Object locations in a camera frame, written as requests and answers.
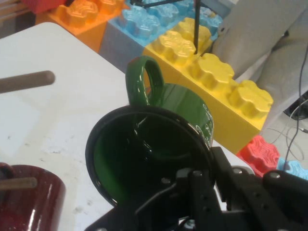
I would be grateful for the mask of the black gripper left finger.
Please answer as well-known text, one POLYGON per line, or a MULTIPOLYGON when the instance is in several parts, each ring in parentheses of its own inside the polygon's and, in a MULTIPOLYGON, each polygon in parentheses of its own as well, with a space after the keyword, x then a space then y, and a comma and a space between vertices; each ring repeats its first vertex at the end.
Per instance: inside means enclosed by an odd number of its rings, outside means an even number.
POLYGON ((88 231, 181 231, 190 219, 197 230, 214 227, 220 205, 208 171, 184 168, 175 180, 131 197, 100 217, 88 231))

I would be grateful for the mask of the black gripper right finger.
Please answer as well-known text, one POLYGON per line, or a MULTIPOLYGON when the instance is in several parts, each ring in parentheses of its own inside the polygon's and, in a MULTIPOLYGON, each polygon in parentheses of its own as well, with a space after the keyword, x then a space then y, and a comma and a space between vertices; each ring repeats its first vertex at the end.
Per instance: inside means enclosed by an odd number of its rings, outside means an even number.
POLYGON ((281 170, 259 178, 232 167, 220 147, 212 147, 213 171, 228 210, 240 209, 252 217, 259 231, 308 229, 308 181, 281 170))

